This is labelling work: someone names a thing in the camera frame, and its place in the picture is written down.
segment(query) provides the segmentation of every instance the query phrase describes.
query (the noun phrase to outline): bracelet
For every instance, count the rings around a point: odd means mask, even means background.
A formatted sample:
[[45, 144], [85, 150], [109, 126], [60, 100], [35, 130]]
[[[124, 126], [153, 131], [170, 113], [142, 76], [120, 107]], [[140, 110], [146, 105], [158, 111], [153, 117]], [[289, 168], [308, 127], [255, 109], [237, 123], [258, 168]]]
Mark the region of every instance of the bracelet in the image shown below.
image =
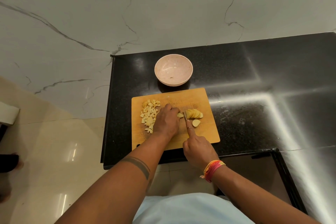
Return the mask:
[[207, 182], [211, 182], [212, 176], [220, 166], [225, 165], [225, 163], [221, 160], [213, 160], [211, 161], [207, 167], [204, 169], [204, 175], [200, 177], [205, 179]]

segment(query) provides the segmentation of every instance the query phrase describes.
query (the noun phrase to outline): right hand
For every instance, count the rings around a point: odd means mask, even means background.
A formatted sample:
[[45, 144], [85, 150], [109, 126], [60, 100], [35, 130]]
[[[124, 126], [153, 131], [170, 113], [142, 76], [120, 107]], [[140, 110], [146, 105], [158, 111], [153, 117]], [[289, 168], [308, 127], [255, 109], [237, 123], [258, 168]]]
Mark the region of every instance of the right hand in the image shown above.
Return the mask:
[[219, 157], [211, 143], [204, 136], [197, 136], [190, 120], [186, 121], [189, 138], [183, 142], [183, 152], [187, 160], [201, 171]]

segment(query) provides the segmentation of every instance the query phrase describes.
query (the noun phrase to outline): pink bowl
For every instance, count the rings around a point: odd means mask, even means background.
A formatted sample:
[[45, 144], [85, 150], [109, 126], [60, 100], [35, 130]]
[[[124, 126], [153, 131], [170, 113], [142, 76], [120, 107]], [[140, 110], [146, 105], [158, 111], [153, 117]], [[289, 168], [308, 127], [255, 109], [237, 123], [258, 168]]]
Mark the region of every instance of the pink bowl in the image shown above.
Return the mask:
[[193, 65], [185, 56], [169, 54], [159, 59], [154, 68], [157, 79], [167, 86], [180, 86], [193, 74]]

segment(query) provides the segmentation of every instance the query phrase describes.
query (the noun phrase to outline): white wall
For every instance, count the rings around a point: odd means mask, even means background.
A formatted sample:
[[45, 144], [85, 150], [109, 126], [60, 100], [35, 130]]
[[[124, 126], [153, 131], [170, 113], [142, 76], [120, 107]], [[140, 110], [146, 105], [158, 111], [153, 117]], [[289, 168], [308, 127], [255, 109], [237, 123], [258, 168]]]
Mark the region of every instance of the white wall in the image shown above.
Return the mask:
[[105, 115], [113, 52], [119, 55], [336, 28], [335, 0], [0, 2], [0, 75], [81, 118]]

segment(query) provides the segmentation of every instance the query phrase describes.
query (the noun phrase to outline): wooden cutting board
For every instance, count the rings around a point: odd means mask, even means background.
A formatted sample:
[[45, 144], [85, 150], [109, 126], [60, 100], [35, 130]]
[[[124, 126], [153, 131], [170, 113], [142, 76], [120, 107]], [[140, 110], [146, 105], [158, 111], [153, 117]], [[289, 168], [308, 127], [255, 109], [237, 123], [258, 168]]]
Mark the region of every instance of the wooden cutting board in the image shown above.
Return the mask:
[[[210, 143], [218, 143], [220, 141], [208, 96], [204, 88], [199, 88], [132, 98], [132, 150], [150, 136], [145, 131], [147, 126], [141, 123], [142, 118], [140, 117], [143, 110], [142, 103], [148, 99], [159, 100], [161, 106], [158, 109], [170, 103], [173, 107], [180, 108], [181, 112], [194, 108], [199, 110], [203, 113], [203, 118], [199, 119], [201, 123], [195, 128], [196, 134], [204, 136]], [[186, 123], [184, 118], [181, 118], [178, 134], [171, 139], [165, 150], [182, 148], [182, 143], [188, 138]]]

